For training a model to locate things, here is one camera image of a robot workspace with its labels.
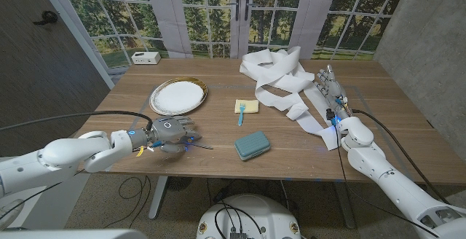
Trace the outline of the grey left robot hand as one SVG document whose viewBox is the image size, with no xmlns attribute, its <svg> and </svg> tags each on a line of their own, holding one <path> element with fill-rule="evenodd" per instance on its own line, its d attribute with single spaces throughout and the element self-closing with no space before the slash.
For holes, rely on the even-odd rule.
<svg viewBox="0 0 466 239">
<path fill-rule="evenodd" d="M 159 147 L 166 153 L 180 153 L 187 150 L 186 145 L 201 139 L 201 135 L 191 129 L 194 121 L 185 116 L 163 116 L 155 119 L 152 125 L 152 147 Z"/>
</svg>

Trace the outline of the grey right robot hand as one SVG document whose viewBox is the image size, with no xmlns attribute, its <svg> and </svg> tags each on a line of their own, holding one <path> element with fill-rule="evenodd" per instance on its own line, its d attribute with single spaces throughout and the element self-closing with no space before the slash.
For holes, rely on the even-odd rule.
<svg viewBox="0 0 466 239">
<path fill-rule="evenodd" d="M 328 108 L 341 120 L 351 117 L 346 91 L 336 80 L 332 66 L 328 64 L 325 70 L 320 69 L 317 77 L 320 82 L 314 84 L 326 100 Z"/>
</svg>

